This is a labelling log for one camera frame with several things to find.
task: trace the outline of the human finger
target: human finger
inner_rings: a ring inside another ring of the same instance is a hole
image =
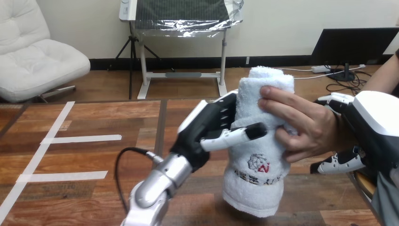
[[[314,121],[304,113],[280,102],[260,99],[258,104],[259,107],[265,111],[282,118],[299,131],[307,130],[306,128],[314,123]]]
[[[275,138],[287,151],[301,151],[309,144],[306,135],[292,136],[283,128],[276,130]]]
[[[284,159],[289,163],[294,163],[302,159],[306,159],[312,156],[311,152],[303,151],[303,152],[284,152]]]
[[[261,88],[260,92],[264,99],[274,100],[288,105],[311,118],[314,115],[313,113],[315,112],[315,108],[319,106],[318,104],[303,99],[293,93],[280,90],[276,87],[264,86]]]

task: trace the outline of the stand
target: stand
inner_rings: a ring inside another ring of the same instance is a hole
[[[129,74],[129,100],[132,99],[132,76],[133,76],[133,69],[135,68],[136,62],[138,61],[137,56],[136,56],[136,42],[140,42],[139,39],[137,39],[134,34],[133,34],[133,28],[132,28],[132,23],[129,22],[129,28],[130,28],[130,36],[129,39],[126,41],[125,45],[122,47],[122,49],[120,50],[120,52],[118,53],[118,55],[115,57],[115,61],[117,61],[119,59],[119,56],[122,54],[122,52],[125,50],[126,46],[128,46],[129,42],[131,42],[130,45],[130,74]],[[158,62],[161,63],[162,59],[156,55],[150,48],[148,48],[146,45],[144,45],[144,48],[146,50],[148,50],[151,54],[153,54]],[[108,71],[112,70],[112,64],[110,64],[110,66],[107,69]]]
[[[353,81],[355,80],[355,74],[351,71],[349,71],[349,63],[345,63],[345,69],[331,69],[330,73],[337,73],[337,72],[341,72],[344,71],[343,73],[339,73],[339,74],[332,74],[332,75],[328,75],[327,77],[335,80],[335,81]]]
[[[216,73],[151,73],[147,72],[147,67],[145,64],[145,52],[144,52],[144,41],[141,38],[139,41],[140,45],[140,58],[141,58],[141,69],[143,73],[143,84],[141,85],[140,92],[138,94],[137,99],[145,99],[147,96],[148,88],[150,86],[151,78],[215,78],[217,79],[218,87],[219,87],[219,95],[224,96],[227,94],[226,84],[224,82],[224,72],[226,65],[226,52],[225,47],[227,46],[226,41],[226,32],[227,29],[223,31],[223,40],[222,40],[222,63],[220,66],[220,72]]]

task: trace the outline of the black cable bundle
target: black cable bundle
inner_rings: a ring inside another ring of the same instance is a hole
[[[354,96],[357,95],[357,94],[360,92],[360,90],[363,88],[363,86],[367,83],[366,80],[360,79],[359,76],[357,75],[357,73],[359,73],[359,74],[366,74],[366,75],[368,75],[368,76],[371,77],[371,75],[368,74],[368,73],[366,73],[366,72],[354,71],[353,74],[354,74],[355,77],[356,77],[355,80],[353,80],[353,81],[347,81],[346,84],[344,84],[344,83],[342,83],[342,82],[340,82],[340,81],[335,80],[336,83],[328,84],[328,85],[326,86],[326,90],[327,90],[328,92],[339,92],[339,91],[342,91],[342,90],[349,89],[350,91],[352,91],[352,94],[353,94]],[[341,87],[341,88],[331,89],[330,87],[332,87],[332,86],[338,86],[338,87]]]
[[[147,150],[138,148],[138,147],[127,147],[125,149],[123,149],[118,156],[116,157],[116,163],[115,163],[115,182],[116,182],[116,187],[118,189],[118,194],[119,194],[119,198],[122,201],[123,204],[123,208],[125,209],[126,214],[129,212],[129,208],[128,205],[125,201],[125,199],[123,198],[123,193],[122,193],[122,189],[120,188],[120,183],[119,183],[119,176],[118,176],[118,166],[119,166],[119,160],[121,158],[121,156],[123,155],[123,153],[128,152],[128,151],[133,151],[133,152],[137,152],[140,153],[142,155],[146,155],[147,154]]]

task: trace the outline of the robotic hand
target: robotic hand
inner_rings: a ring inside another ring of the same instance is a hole
[[[359,146],[311,165],[311,173],[344,173],[365,166],[382,172],[399,188],[399,98],[376,91],[331,93],[316,103],[341,114]]]
[[[209,160],[209,152],[254,140],[266,135],[266,127],[256,123],[233,128],[237,91],[213,103],[202,100],[178,129],[178,137],[163,160],[148,152],[157,167],[130,193],[130,211],[122,226],[160,226],[168,202],[184,181]]]

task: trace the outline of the rolled towel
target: rolled towel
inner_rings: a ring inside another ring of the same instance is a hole
[[[275,140],[279,126],[295,130],[282,119],[258,107],[262,86],[274,86],[294,92],[294,78],[267,67],[252,68],[249,77],[239,82],[237,111],[231,128],[262,122],[266,136],[229,149],[229,163],[224,172],[223,198],[234,208],[259,218],[274,215],[283,195],[283,178],[290,164],[282,159],[284,148]]]

